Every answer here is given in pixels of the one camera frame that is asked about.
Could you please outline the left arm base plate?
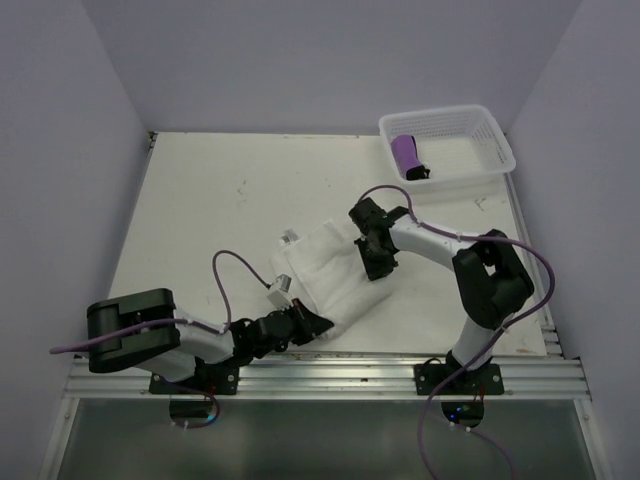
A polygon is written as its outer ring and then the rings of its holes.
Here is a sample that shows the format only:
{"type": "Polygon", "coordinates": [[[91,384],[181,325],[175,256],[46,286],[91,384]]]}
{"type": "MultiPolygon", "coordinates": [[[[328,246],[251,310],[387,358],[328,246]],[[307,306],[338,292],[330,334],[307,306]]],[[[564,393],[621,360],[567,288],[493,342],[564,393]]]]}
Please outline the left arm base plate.
{"type": "Polygon", "coordinates": [[[200,366],[195,374],[180,382],[169,382],[153,375],[149,392],[155,395],[220,395],[232,396],[238,391],[239,368],[229,366],[200,366]]]}

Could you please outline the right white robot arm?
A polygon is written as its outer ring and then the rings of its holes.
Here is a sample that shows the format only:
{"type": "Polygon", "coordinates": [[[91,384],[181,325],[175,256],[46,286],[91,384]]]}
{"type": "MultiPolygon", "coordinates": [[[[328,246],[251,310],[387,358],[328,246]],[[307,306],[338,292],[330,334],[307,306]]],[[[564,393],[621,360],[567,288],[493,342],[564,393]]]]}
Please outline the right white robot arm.
{"type": "Polygon", "coordinates": [[[386,211],[370,198],[356,203],[349,217],[360,232],[355,245],[370,281],[389,276],[401,252],[454,273],[467,319],[447,354],[445,379],[454,391],[470,391],[492,357],[490,339],[534,293],[509,239],[499,230],[481,240],[476,234],[455,235],[440,227],[425,227],[410,209],[399,206],[386,211]]]}

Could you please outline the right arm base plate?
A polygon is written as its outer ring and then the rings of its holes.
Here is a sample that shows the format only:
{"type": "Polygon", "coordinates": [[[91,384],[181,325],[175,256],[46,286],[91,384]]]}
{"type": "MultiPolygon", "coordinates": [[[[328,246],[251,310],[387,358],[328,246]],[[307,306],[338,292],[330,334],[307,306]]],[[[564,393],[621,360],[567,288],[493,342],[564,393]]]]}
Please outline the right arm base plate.
{"type": "Polygon", "coordinates": [[[413,366],[416,393],[420,396],[499,396],[505,393],[500,366],[487,361],[475,370],[465,370],[440,389],[438,385],[456,371],[453,364],[431,358],[413,366]]]}

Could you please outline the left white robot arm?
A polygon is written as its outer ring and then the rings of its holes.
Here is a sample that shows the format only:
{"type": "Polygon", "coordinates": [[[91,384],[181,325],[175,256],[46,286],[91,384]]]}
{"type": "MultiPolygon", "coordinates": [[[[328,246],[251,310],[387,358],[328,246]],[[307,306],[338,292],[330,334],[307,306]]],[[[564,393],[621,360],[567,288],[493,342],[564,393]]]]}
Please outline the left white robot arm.
{"type": "Polygon", "coordinates": [[[188,316],[176,306],[173,292],[160,288],[89,306],[86,350],[93,373],[136,367],[193,393],[207,383],[206,366],[245,366],[291,345],[306,345],[333,327],[299,299],[257,319],[212,327],[188,316]]]}

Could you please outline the white towel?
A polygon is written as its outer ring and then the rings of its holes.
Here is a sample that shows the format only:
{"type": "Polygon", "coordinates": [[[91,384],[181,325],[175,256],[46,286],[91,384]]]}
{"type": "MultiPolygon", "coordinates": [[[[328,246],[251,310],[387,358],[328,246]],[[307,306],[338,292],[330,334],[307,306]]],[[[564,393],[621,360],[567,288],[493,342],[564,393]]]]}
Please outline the white towel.
{"type": "Polygon", "coordinates": [[[290,295],[333,327],[319,336],[335,340],[374,312],[394,287],[388,279],[371,281],[355,241],[359,230],[345,217],[282,243],[269,263],[275,274],[291,278],[290,295]]]}

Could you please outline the purple microfiber towel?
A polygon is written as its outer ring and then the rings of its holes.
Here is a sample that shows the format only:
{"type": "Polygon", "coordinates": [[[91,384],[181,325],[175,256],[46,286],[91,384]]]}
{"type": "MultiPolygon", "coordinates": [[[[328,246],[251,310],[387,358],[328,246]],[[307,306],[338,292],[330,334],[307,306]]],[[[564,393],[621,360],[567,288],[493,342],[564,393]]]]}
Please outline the purple microfiber towel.
{"type": "Polygon", "coordinates": [[[427,180],[431,170],[419,159],[417,143],[411,135],[399,135],[391,144],[391,152],[401,177],[407,181],[427,180]]]}

